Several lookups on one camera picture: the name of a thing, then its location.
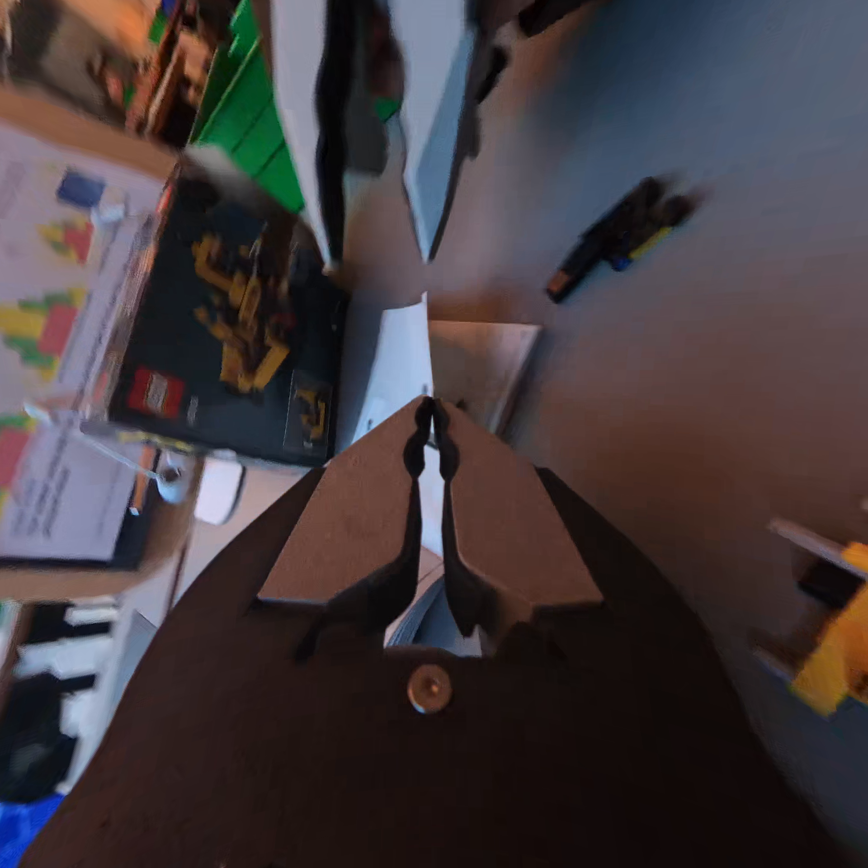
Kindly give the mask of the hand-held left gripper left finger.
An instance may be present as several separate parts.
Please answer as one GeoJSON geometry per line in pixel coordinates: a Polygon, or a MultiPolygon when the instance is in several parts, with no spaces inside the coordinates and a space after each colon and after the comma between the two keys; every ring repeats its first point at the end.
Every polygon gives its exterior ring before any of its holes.
{"type": "Polygon", "coordinates": [[[257,597],[382,636],[412,603],[435,402],[411,400],[324,468],[257,597]]]}

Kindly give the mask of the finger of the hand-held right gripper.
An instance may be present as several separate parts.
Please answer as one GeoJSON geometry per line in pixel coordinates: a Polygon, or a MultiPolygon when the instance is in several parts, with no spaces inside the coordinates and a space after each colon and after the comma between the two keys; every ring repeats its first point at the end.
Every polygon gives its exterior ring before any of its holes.
{"type": "Polygon", "coordinates": [[[404,64],[399,121],[403,186],[421,258],[432,261],[449,211],[450,187],[472,63],[478,44],[474,5],[400,1],[398,47],[404,64]]]}
{"type": "Polygon", "coordinates": [[[354,4],[272,1],[275,103],[327,266],[344,253],[345,112],[354,61],[354,4]]]}

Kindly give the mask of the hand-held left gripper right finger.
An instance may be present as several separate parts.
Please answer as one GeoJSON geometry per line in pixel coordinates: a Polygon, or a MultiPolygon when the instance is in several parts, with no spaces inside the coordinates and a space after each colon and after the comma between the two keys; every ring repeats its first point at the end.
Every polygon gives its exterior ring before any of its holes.
{"type": "Polygon", "coordinates": [[[519,623],[597,609],[592,578],[537,469],[466,412],[435,403],[445,589],[460,633],[499,644],[519,623]]]}

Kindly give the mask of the black lego assembly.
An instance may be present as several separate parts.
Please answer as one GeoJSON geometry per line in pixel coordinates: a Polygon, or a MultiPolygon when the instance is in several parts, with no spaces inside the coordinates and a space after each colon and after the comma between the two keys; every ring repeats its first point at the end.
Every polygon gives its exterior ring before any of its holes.
{"type": "Polygon", "coordinates": [[[559,305],[602,264],[625,272],[684,225],[703,200],[699,189],[675,193],[667,178],[642,179],[579,236],[548,280],[548,299],[559,305]]]}

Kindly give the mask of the black lego box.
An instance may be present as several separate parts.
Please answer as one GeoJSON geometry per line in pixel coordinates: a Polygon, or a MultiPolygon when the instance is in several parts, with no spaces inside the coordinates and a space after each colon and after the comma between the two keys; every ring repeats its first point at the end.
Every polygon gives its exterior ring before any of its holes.
{"type": "Polygon", "coordinates": [[[194,454],[331,459],[349,295],[295,215],[262,219],[181,168],[128,298],[93,419],[194,454]]]}

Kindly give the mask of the yellow lego model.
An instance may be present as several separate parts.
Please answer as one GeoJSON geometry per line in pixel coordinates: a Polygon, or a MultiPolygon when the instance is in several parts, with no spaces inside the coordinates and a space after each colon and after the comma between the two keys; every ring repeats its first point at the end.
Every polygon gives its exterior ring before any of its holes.
{"type": "Polygon", "coordinates": [[[837,542],[780,517],[768,529],[793,550],[795,587],[805,608],[786,635],[755,631],[754,656],[825,719],[850,700],[865,707],[866,542],[837,542]]]}

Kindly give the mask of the green box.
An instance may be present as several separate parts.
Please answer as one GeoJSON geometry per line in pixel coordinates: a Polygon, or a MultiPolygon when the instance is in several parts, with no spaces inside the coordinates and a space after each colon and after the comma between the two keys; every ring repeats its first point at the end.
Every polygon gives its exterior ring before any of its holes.
{"type": "Polygon", "coordinates": [[[250,2],[239,2],[215,50],[188,145],[219,148],[289,212],[305,208],[250,2]]]}

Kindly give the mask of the white instruction booklet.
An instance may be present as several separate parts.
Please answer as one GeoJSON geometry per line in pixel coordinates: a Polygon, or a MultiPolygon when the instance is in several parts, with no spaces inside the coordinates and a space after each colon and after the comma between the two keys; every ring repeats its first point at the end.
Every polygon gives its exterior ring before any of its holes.
{"type": "Polygon", "coordinates": [[[543,328],[532,324],[432,320],[427,294],[393,309],[353,300],[341,361],[337,450],[419,396],[450,402],[503,436],[542,335],[543,328]]]}

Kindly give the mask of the thin rod with white foot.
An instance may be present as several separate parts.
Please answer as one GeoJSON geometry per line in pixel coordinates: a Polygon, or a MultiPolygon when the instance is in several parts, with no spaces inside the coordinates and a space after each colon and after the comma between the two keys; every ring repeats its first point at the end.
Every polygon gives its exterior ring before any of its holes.
{"type": "Polygon", "coordinates": [[[82,431],[81,416],[75,410],[49,407],[34,401],[24,402],[23,410],[29,418],[38,424],[59,429],[95,453],[129,468],[136,472],[137,476],[143,476],[146,480],[155,482],[157,491],[165,503],[180,505],[186,499],[189,492],[189,480],[187,474],[178,465],[166,463],[156,470],[147,468],[140,459],[130,458],[106,442],[82,431]]]}

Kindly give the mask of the tan framed monitor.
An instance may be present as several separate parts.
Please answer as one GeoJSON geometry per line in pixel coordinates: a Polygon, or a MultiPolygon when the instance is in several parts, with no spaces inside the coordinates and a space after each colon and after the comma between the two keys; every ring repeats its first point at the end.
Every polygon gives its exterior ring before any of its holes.
{"type": "Polygon", "coordinates": [[[91,417],[178,158],[7,85],[1,115],[2,598],[118,594],[178,549],[191,496],[165,503],[155,482],[38,424],[23,404],[75,410],[82,431],[194,481],[193,460],[91,417]]]}

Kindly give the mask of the blue bin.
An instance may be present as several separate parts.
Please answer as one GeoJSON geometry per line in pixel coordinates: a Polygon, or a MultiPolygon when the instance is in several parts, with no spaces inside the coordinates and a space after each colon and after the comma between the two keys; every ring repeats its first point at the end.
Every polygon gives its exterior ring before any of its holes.
{"type": "Polygon", "coordinates": [[[23,805],[1,802],[1,867],[18,866],[24,852],[63,799],[63,794],[53,793],[23,805]]]}

